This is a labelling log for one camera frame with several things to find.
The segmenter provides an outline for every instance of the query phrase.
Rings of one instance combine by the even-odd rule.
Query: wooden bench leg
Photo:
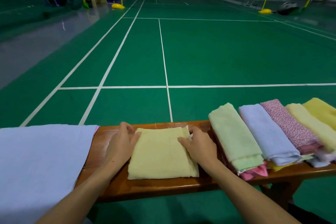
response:
[[[288,201],[293,197],[301,183],[302,180],[292,180],[290,182],[272,184],[271,188],[267,185],[260,185],[259,188],[267,197],[287,211]]]

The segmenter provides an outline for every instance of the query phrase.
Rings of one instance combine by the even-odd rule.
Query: hand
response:
[[[118,172],[129,160],[141,135],[141,132],[134,133],[135,130],[130,124],[120,123],[118,133],[112,136],[108,144],[103,163],[104,168],[110,172]]]
[[[192,141],[179,137],[178,141],[187,149],[191,158],[204,169],[217,161],[217,147],[207,133],[192,127]]]

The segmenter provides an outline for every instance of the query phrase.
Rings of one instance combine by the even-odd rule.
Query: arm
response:
[[[133,153],[140,132],[134,134],[130,124],[122,122],[107,147],[104,163],[80,186],[63,198],[36,224],[81,224],[99,194],[107,188],[110,180],[128,161]]]
[[[179,137],[191,157],[214,178],[249,224],[298,224],[294,217],[253,186],[233,174],[217,159],[217,147],[207,133],[193,127],[189,142]]]

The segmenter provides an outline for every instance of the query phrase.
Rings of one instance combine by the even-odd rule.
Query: green object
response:
[[[238,173],[263,164],[260,147],[232,104],[227,103],[212,111],[209,120],[227,159]]]

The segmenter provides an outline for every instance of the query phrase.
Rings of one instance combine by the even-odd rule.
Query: right hand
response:
[[[207,133],[197,127],[192,127],[192,141],[179,137],[178,141],[187,149],[191,158],[203,168],[217,161],[217,147]]]

